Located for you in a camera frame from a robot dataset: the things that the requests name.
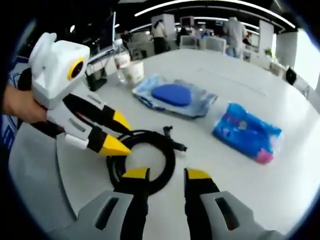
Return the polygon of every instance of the ceiling light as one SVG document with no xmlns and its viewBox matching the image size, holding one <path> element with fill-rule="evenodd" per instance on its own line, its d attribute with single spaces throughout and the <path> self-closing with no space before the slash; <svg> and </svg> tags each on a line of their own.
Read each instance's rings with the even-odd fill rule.
<svg viewBox="0 0 320 240">
<path fill-rule="evenodd" d="M 203 6 L 192 6 L 193 8 L 202 8 Z M 255 14 L 255 13 L 252 13 L 252 12 L 249 12 L 249 11 L 245 11 L 245 10 L 241 10 L 241 9 L 237 9 L 237 8 L 232 8 L 232 7 L 225 7 L 225 6 L 205 6 L 206 8 L 209 8 L 209 9 L 225 9 L 225 10 L 230 10 L 230 11 L 236 11 L 236 12 L 240 12 L 240 13 L 244 13 L 244 14 L 248 14 L 248 15 L 251 15 L 251 16 L 255 16 L 257 18 L 260 18 L 266 22 L 269 22 L 275 26 L 278 26 L 279 28 L 281 28 L 283 31 L 285 30 L 285 28 L 283 26 L 281 26 L 280 24 L 274 22 L 274 21 L 271 21 L 270 19 L 264 17 L 264 16 L 261 16 L 261 15 L 258 15 L 258 14 Z M 173 9 L 169 9 L 165 12 L 172 12 L 172 11 L 176 11 L 176 10 L 181 10 L 181 9 L 185 9 L 186 7 L 179 7 L 179 8 L 173 8 Z"/>
<path fill-rule="evenodd" d="M 234 4 L 244 5 L 244 6 L 247 6 L 247 7 L 251 7 L 251 8 L 254 8 L 254 9 L 261 10 L 261 11 L 267 13 L 267 14 L 270 14 L 270 15 L 276 17 L 277 19 L 282 20 L 283 22 L 288 24 L 290 27 L 296 28 L 296 26 L 294 24 L 292 24 L 291 22 L 289 22 L 287 19 L 283 18 L 282 16 L 274 13 L 273 11 L 270 11 L 270 10 L 268 10 L 266 8 L 261 7 L 261 6 L 258 6 L 258 5 L 255 5 L 255 4 L 246 2 L 246 1 L 240 1 L 240 0 L 174 0 L 174 1 L 169 1 L 169 2 L 165 2 L 165 3 L 159 4 L 159 5 L 155 5 L 155 6 L 149 7 L 147 9 L 145 9 L 145 10 L 137 12 L 134 16 L 137 17 L 137 16 L 140 16 L 140 15 L 145 14 L 147 12 L 150 12 L 152 10 L 163 8 L 165 6 L 169 6 L 169 5 L 173 5 L 173 4 L 186 3 L 186 2 L 194 2 L 194 1 L 219 1 L 219 2 L 227 2 L 227 3 L 234 3 Z"/>
<path fill-rule="evenodd" d="M 131 29 L 131 30 L 129 31 L 129 33 L 132 33 L 132 32 L 137 31 L 137 30 L 139 30 L 139 29 L 143 29 L 143 28 L 146 28 L 146 27 L 150 27 L 151 25 L 152 25 L 152 24 L 149 23 L 149 24 L 146 24 L 146 25 L 138 26 L 138 27 L 136 27 L 136 28 Z"/>
<path fill-rule="evenodd" d="M 75 30 L 75 25 L 72 25 L 71 27 L 70 27 L 70 33 L 72 33 L 74 30 Z"/>
<path fill-rule="evenodd" d="M 252 30 L 248 30 L 248 29 L 246 31 L 249 32 L 249 33 L 258 35 L 258 36 L 260 35 L 260 33 L 256 32 L 256 31 L 252 31 Z"/>
<path fill-rule="evenodd" d="M 229 21 L 228 18 L 221 18 L 221 17 L 212 17 L 212 16 L 195 16 L 194 17 L 195 20 L 212 20 L 212 21 L 224 21 L 227 22 Z M 252 25 L 250 23 L 246 23 L 246 22 L 241 22 L 243 25 L 253 28 L 253 29 L 257 29 L 259 30 L 260 28 L 258 26 Z"/>
<path fill-rule="evenodd" d="M 282 11 L 282 7 L 280 6 L 280 4 L 278 3 L 278 1 L 277 0 L 274 0 L 275 1 L 275 3 L 278 5 L 278 7 L 280 8 L 280 10 Z"/>
</svg>

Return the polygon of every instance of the paper cup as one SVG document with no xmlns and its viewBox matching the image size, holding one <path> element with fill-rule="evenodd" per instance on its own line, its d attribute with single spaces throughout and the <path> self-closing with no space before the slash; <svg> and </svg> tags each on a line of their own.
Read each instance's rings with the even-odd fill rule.
<svg viewBox="0 0 320 240">
<path fill-rule="evenodd" d="M 144 62 L 140 60 L 122 65 L 120 69 L 128 84 L 136 85 L 145 77 Z"/>
<path fill-rule="evenodd" d="M 119 53 L 117 55 L 114 55 L 113 58 L 116 69 L 120 69 L 121 66 L 127 65 L 131 61 L 130 54 L 128 52 Z"/>
</svg>

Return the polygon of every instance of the plastic bag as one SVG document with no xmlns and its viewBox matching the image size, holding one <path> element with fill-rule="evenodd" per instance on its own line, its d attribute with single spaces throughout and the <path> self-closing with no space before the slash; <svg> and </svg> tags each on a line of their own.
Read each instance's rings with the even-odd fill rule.
<svg viewBox="0 0 320 240">
<path fill-rule="evenodd" d="M 154 88 L 167 84 L 176 84 L 190 89 L 192 99 L 191 104 L 184 107 L 173 106 L 152 96 L 152 90 Z M 157 74 L 151 75 L 144 79 L 132 90 L 132 92 L 133 95 L 148 108 L 158 111 L 168 111 L 171 113 L 191 117 L 193 119 L 205 117 L 212 103 L 217 99 L 216 95 L 194 84 L 188 83 L 181 79 L 168 81 Z"/>
<path fill-rule="evenodd" d="M 212 134 L 244 155 L 267 164 L 279 149 L 282 130 L 253 114 L 237 103 L 229 103 L 216 122 Z"/>
</svg>

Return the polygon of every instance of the chair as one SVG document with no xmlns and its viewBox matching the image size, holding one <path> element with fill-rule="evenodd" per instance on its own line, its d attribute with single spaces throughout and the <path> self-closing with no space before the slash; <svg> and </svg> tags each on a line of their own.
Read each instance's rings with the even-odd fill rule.
<svg viewBox="0 0 320 240">
<path fill-rule="evenodd" d="M 194 36 L 181 36 L 180 49 L 198 49 L 197 38 Z"/>
<path fill-rule="evenodd" d="M 227 41 L 220 37 L 206 36 L 205 38 L 205 49 L 226 53 Z"/>
<path fill-rule="evenodd" d="M 252 52 L 249 63 L 269 71 L 270 65 L 271 65 L 271 59 L 267 58 L 265 55 Z"/>
</svg>

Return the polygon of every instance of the blue packaged item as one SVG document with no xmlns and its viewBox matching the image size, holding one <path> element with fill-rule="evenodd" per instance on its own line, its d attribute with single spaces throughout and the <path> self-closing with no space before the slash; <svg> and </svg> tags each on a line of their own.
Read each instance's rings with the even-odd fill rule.
<svg viewBox="0 0 320 240">
<path fill-rule="evenodd" d="M 155 87 L 151 91 L 151 96 L 179 107 L 189 106 L 192 102 L 190 89 L 174 83 Z"/>
<path fill-rule="evenodd" d="M 274 158 L 281 133 L 280 128 L 261 120 L 236 103 L 228 104 L 212 132 L 228 146 L 262 164 Z"/>
<path fill-rule="evenodd" d="M 157 99 L 159 96 L 156 96 L 157 98 L 153 97 L 153 90 L 155 88 L 172 84 L 188 89 L 190 96 L 184 96 L 183 99 L 181 97 L 175 99 L 171 97 L 170 100 L 174 100 L 176 105 L 174 105 L 173 102 L 168 101 L 168 99 L 164 101 Z M 133 95 L 148 108 L 158 111 L 177 113 L 193 119 L 204 117 L 208 113 L 211 104 L 217 99 L 216 95 L 194 84 L 181 79 L 176 79 L 173 82 L 170 82 L 156 74 L 144 79 L 132 90 L 132 92 Z"/>
</svg>

